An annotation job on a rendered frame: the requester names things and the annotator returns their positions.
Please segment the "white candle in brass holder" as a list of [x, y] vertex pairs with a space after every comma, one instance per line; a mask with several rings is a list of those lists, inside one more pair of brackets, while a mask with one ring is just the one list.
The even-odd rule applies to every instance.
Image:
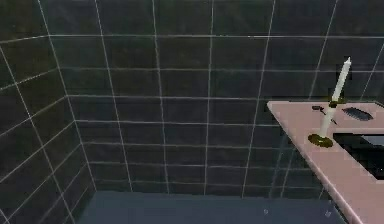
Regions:
[[336, 108], [340, 104], [339, 98], [341, 95], [341, 91], [343, 90], [346, 78], [348, 76], [351, 64], [351, 58], [348, 57], [340, 71], [337, 84], [331, 97], [331, 101], [329, 102], [328, 107], [325, 110], [325, 116], [322, 119], [319, 132], [310, 134], [308, 136], [308, 141], [316, 146], [323, 148], [329, 148], [333, 146], [333, 141], [327, 136], [327, 131], [332, 123]]

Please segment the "pink bathroom counter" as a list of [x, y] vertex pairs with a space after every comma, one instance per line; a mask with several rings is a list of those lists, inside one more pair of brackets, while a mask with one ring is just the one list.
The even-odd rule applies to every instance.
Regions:
[[319, 178], [349, 224], [384, 224], [384, 180], [378, 180], [340, 145], [321, 148], [308, 141], [324, 115], [312, 102], [270, 101], [267, 106]]

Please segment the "dark grey oval dish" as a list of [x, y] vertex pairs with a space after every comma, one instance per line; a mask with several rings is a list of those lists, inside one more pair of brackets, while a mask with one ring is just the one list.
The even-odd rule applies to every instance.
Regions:
[[360, 121], [369, 121], [373, 119], [370, 113], [355, 107], [344, 108], [343, 112], [348, 116]]

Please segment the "black sink basin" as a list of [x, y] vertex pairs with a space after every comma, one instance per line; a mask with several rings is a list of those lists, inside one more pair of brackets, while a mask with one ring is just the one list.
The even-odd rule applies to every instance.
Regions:
[[376, 180], [384, 180], [384, 134], [334, 133], [333, 139]]

